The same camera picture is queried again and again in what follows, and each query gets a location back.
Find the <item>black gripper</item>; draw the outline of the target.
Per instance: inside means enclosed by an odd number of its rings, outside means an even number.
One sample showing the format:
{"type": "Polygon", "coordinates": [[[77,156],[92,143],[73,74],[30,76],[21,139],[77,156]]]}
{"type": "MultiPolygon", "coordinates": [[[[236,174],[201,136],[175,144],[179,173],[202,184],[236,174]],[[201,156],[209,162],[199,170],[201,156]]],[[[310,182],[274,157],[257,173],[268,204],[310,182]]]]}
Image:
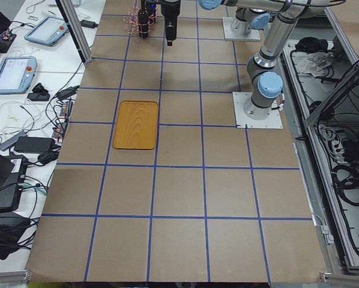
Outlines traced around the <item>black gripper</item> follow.
{"type": "Polygon", "coordinates": [[[168,46],[176,40],[177,18],[180,15],[180,0],[162,1],[161,13],[165,21],[165,36],[168,46]]]}

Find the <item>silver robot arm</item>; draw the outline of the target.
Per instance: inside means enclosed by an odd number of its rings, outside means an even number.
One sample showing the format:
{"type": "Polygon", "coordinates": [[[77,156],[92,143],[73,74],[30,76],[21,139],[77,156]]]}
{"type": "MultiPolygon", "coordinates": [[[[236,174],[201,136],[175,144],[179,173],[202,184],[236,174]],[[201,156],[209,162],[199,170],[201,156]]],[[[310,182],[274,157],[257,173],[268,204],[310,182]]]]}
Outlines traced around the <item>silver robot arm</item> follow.
{"type": "Polygon", "coordinates": [[[235,34],[249,34],[253,29],[261,30],[270,21],[270,13],[254,8],[237,8],[231,30],[235,34]]]}
{"type": "Polygon", "coordinates": [[[253,93],[251,103],[259,109],[272,106],[274,99],[280,94],[270,95],[267,89],[270,82],[260,88],[261,77],[267,74],[274,80],[282,78],[274,73],[273,68],[284,48],[286,40],[300,18],[309,18],[320,13],[329,1],[268,1],[268,0],[240,0],[240,1],[199,1],[204,10],[212,10],[220,5],[238,8],[251,8],[276,13],[267,37],[258,53],[251,57],[247,64],[247,72],[252,81],[253,93]]]}

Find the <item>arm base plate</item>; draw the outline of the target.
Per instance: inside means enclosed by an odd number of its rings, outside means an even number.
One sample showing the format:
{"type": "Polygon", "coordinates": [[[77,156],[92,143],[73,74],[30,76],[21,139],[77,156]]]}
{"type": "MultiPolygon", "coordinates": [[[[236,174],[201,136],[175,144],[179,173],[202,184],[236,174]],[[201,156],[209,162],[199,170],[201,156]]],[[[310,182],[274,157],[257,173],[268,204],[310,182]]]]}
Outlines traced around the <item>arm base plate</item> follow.
{"type": "Polygon", "coordinates": [[[222,22],[225,40],[246,42],[261,40],[259,31],[252,29],[247,22],[240,21],[235,17],[224,17],[222,22]]]}
{"type": "Polygon", "coordinates": [[[252,103],[251,92],[233,92],[235,122],[237,128],[282,129],[277,101],[271,107],[258,108],[252,103]]]}

